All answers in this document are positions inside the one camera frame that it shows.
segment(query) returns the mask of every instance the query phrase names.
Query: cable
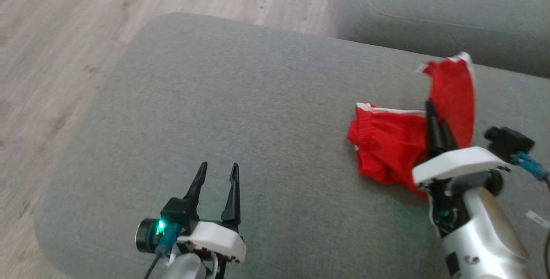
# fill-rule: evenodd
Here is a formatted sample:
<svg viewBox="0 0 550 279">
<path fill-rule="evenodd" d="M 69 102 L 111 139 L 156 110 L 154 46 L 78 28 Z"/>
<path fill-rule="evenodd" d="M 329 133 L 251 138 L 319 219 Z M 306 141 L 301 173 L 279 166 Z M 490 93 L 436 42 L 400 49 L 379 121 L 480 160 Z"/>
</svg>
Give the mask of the cable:
<svg viewBox="0 0 550 279">
<path fill-rule="evenodd" d="M 151 275 L 151 272 L 153 271 L 153 268 L 155 268 L 155 265 L 157 265 L 157 262 L 159 261 L 159 259 L 161 258 L 161 255 L 160 253 L 157 253 L 157 256 L 155 256 L 155 260 L 153 260 L 153 263 L 151 264 L 151 266 L 149 267 L 149 270 L 147 271 L 147 273 L 145 274 L 145 277 L 143 279 L 147 279 L 149 278 L 149 276 Z"/>
<path fill-rule="evenodd" d="M 550 178 L 546 177 L 543 179 L 544 182 L 546 182 L 546 187 L 548 188 L 548 191 L 550 191 Z"/>
<path fill-rule="evenodd" d="M 546 187 L 548 188 L 548 191 L 550 191 L 550 179 L 548 177 L 544 178 L 544 182 L 546 182 Z M 548 267 L 548 250 L 550 249 L 550 232 L 548 232 L 548 236 L 546 236 L 546 243 L 544 244 L 544 253 L 542 254 L 542 258 L 544 261 L 544 271 L 546 271 L 546 278 L 550 279 L 550 267 Z"/>
<path fill-rule="evenodd" d="M 548 232 L 548 236 L 546 237 L 546 244 L 544 244 L 544 271 L 546 271 L 546 277 L 550 279 L 550 269 L 548 268 L 548 246 L 550 244 L 550 232 Z"/>
</svg>

